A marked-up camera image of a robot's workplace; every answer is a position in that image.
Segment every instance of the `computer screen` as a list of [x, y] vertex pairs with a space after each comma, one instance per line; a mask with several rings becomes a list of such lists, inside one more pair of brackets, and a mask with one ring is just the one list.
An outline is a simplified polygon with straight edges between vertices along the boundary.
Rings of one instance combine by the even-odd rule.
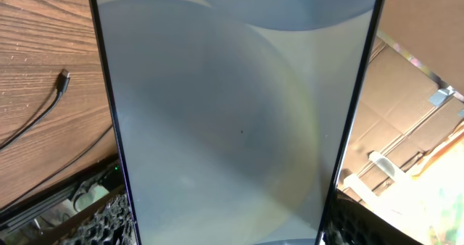
[[91, 6], [138, 242], [313, 244], [381, 2]]

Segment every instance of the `black cable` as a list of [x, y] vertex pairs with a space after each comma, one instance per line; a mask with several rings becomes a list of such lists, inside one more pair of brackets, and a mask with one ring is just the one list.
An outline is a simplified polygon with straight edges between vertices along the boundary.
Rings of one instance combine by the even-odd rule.
[[50, 111], [55, 108], [55, 106], [58, 104], [58, 101], [61, 99], [61, 96], [65, 93], [67, 89], [67, 85], [70, 82], [70, 73], [66, 70], [63, 70], [57, 78], [57, 96], [55, 96], [55, 100], [53, 103], [50, 104], [49, 108], [47, 108], [42, 114], [40, 114], [34, 121], [32, 121], [29, 125], [24, 127], [20, 132], [14, 134], [11, 136], [8, 140], [6, 140], [4, 143], [1, 144], [0, 146], [0, 151], [5, 150], [10, 144], [13, 144], [17, 139], [19, 139], [23, 134], [25, 134], [27, 131], [29, 131], [34, 125], [36, 125], [38, 122], [42, 120]]
[[54, 173], [52, 173], [51, 175], [49, 175], [48, 177], [46, 177], [45, 179], [41, 180], [40, 183], [37, 183], [35, 184], [32, 188], [29, 188], [26, 192], [24, 192], [23, 194], [21, 194], [19, 197], [17, 197], [16, 199], [14, 199], [13, 201], [11, 201], [10, 203], [8, 203], [7, 205], [3, 206], [1, 209], [0, 209], [0, 214], [2, 212], [4, 212], [5, 210], [9, 209], [13, 204], [15, 204], [16, 202], [18, 202], [19, 200], [21, 200], [24, 196], [28, 195], [31, 191], [35, 190], [36, 188], [38, 188], [39, 186], [41, 186], [42, 184], [44, 184], [45, 182], [47, 182], [48, 180], [50, 180], [51, 178], [53, 178], [55, 175], [59, 174], [60, 172], [62, 172], [63, 170], [65, 170], [66, 168], [68, 168], [69, 166], [71, 166], [72, 164], [74, 164], [75, 162], [77, 162], [81, 157], [83, 157], [85, 154], [87, 154], [88, 151], [90, 151], [112, 128], [113, 126], [110, 125], [108, 127], [108, 129], [106, 129], [101, 135], [100, 137], [98, 137], [91, 145], [89, 145], [85, 150], [83, 150], [78, 156], [74, 157], [73, 159], [71, 159], [67, 164], [61, 166], [58, 170], [56, 170]]

